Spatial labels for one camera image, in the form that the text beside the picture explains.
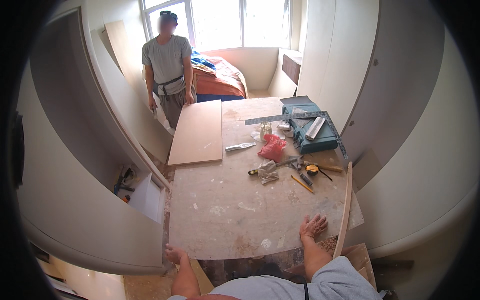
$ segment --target metal ruler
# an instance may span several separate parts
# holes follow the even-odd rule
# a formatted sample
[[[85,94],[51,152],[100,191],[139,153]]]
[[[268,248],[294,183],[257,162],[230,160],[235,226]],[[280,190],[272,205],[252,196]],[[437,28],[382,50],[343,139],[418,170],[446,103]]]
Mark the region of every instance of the metal ruler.
[[[343,146],[342,137],[340,136],[340,134],[338,134],[338,131],[336,130],[336,127],[333,124],[332,119],[330,118],[330,116],[328,115],[328,112],[326,111],[303,112],[299,114],[285,114],[285,115],[278,115],[278,116],[271,116],[271,117],[264,117],[264,118],[249,119],[249,120],[245,120],[245,125],[259,124],[264,121],[277,122],[277,121],[287,121],[292,119],[306,119],[306,118],[317,118],[317,117],[322,117],[322,118],[325,118],[325,120],[327,120],[328,125],[330,125],[330,128],[332,129],[332,132],[336,139],[338,147],[340,147],[340,150],[342,151],[343,158],[345,160],[348,160],[347,151],[345,149],[345,146]]]

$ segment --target workbench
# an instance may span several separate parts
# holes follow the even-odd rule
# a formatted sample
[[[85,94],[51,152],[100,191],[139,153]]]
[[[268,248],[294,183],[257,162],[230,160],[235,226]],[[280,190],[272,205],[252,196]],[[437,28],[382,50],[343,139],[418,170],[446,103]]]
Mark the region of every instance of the workbench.
[[[315,194],[290,176],[298,173],[286,166],[277,169],[279,180],[262,185],[248,175],[265,160],[257,155],[263,144],[225,152],[225,147],[255,142],[251,132],[258,124],[244,120],[279,115],[279,98],[222,102],[223,161],[177,167],[170,208],[169,243],[184,248],[195,259],[236,259],[273,254],[301,247],[299,228],[305,214],[327,216],[328,229],[318,240],[338,235],[343,215],[347,175],[325,171],[309,177]],[[278,122],[272,123],[276,128]],[[297,156],[292,138],[284,159]],[[340,166],[335,150],[308,154],[305,160]],[[363,224],[352,192],[348,228]]]

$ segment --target red plastic bag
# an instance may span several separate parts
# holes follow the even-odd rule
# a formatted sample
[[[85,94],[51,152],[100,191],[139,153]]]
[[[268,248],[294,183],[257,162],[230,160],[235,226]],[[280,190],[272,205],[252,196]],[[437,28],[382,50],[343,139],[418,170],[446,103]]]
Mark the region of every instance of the red plastic bag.
[[[287,146],[287,142],[281,140],[277,135],[266,134],[264,139],[267,141],[267,144],[262,147],[262,150],[258,155],[263,156],[267,159],[272,159],[275,163],[282,161],[283,148]]]

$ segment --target pencil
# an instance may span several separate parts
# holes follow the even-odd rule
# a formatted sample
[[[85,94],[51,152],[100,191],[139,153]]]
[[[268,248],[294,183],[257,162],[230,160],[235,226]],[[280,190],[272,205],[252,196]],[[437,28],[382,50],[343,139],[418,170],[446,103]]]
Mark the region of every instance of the pencil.
[[[315,194],[308,186],[306,186],[305,184],[303,184],[303,182],[301,182],[300,180],[296,179],[293,175],[290,175],[296,182],[298,182],[299,184],[301,184],[305,189],[309,190],[312,194]]]

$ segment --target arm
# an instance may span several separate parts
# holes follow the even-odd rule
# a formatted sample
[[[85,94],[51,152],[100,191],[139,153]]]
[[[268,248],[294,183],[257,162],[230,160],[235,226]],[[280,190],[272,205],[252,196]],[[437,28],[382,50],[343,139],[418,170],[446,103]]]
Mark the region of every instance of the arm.
[[[300,226],[300,239],[305,248],[305,273],[307,279],[311,281],[318,270],[332,261],[332,256],[322,250],[315,242],[315,237],[324,232],[328,226],[326,217],[320,218],[320,214],[316,214],[310,222],[309,220],[310,217],[306,215]]]
[[[148,106],[150,109],[158,108],[153,98],[153,68],[152,66],[145,66],[145,80],[147,81],[147,91],[148,91]]]
[[[185,72],[185,85],[187,87],[186,100],[187,104],[193,104],[192,95],[192,82],[193,82],[193,69],[191,56],[187,56],[183,59],[183,69]]]
[[[166,246],[165,254],[167,259],[174,264],[180,265],[177,277],[173,280],[172,296],[179,295],[187,298],[200,296],[200,286],[190,265],[188,254],[181,248],[172,247],[168,244]]]

